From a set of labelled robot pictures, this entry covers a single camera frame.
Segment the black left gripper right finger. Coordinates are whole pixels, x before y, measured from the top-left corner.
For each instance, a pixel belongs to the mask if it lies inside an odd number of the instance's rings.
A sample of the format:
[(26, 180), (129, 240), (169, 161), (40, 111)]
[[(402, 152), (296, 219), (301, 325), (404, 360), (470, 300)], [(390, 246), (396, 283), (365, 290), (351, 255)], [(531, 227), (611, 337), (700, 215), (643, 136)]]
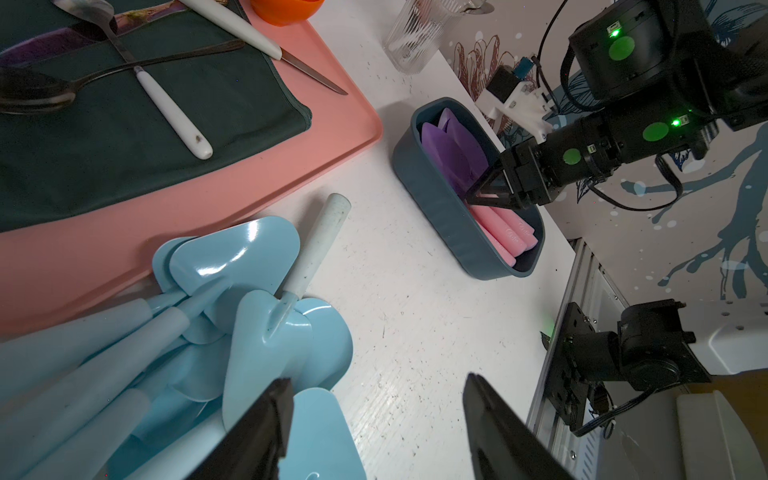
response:
[(483, 376), (467, 376), (462, 402), (476, 479), (571, 477)]

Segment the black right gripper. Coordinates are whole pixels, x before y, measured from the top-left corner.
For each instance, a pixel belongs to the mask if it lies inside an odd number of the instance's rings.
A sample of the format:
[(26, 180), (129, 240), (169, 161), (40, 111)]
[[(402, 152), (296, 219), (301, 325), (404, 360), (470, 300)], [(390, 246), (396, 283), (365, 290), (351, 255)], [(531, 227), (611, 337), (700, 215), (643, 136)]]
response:
[(528, 139), (500, 155), (467, 190), (469, 205), (525, 209), (555, 200), (568, 185), (592, 175), (583, 134), (553, 134), (537, 144)]

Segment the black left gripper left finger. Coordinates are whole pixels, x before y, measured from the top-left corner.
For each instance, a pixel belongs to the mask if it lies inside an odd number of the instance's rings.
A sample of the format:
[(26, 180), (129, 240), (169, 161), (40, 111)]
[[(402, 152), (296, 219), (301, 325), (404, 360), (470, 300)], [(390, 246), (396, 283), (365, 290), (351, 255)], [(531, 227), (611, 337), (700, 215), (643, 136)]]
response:
[(276, 479), (287, 454), (294, 413), (294, 389), (288, 378), (266, 388), (190, 479)]

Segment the purple shovel pink handle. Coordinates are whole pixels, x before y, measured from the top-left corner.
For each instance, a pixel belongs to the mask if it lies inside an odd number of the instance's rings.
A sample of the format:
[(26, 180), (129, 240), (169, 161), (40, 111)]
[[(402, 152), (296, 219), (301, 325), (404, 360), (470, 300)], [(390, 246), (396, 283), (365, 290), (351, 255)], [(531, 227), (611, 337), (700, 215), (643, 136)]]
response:
[[(479, 141), (449, 108), (442, 110), (437, 123), (422, 125), (421, 144), (459, 197), (464, 197), (488, 168), (487, 156)], [(467, 208), (509, 266), (515, 265), (523, 253), (539, 243), (535, 229), (512, 210), (477, 205)]]

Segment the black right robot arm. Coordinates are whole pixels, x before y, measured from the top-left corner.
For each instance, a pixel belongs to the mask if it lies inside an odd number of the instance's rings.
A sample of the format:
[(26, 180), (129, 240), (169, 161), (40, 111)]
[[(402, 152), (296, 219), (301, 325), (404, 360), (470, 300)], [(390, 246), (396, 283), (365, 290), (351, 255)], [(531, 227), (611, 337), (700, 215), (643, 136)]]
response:
[[(620, 1), (570, 36), (560, 68), (573, 65), (593, 103), (553, 130), (524, 120), (530, 137), (500, 154), (464, 193), (472, 206), (525, 210), (567, 186), (590, 189), (620, 166), (652, 158), (677, 197), (684, 187), (668, 159), (702, 159), (718, 124), (738, 131), (767, 118), (767, 23), (729, 45), (715, 37), (696, 1)], [(612, 331), (589, 327), (568, 304), (549, 345), (544, 395), (576, 436), (609, 426), (634, 407), (613, 406), (604, 386), (627, 382), (643, 401), (685, 384), (767, 366), (767, 303), (663, 299), (627, 307)]]

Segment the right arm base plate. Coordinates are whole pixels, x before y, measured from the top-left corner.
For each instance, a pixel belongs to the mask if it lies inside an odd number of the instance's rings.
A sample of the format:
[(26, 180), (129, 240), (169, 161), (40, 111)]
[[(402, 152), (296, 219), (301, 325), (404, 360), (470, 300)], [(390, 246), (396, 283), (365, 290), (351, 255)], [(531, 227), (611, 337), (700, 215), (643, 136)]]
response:
[(553, 417), (581, 437), (655, 393), (711, 382), (693, 351), (696, 334), (682, 324), (684, 308), (673, 299), (632, 305), (613, 331), (598, 331), (576, 302), (565, 302), (547, 347), (541, 403), (529, 414), (532, 432), (542, 434)]

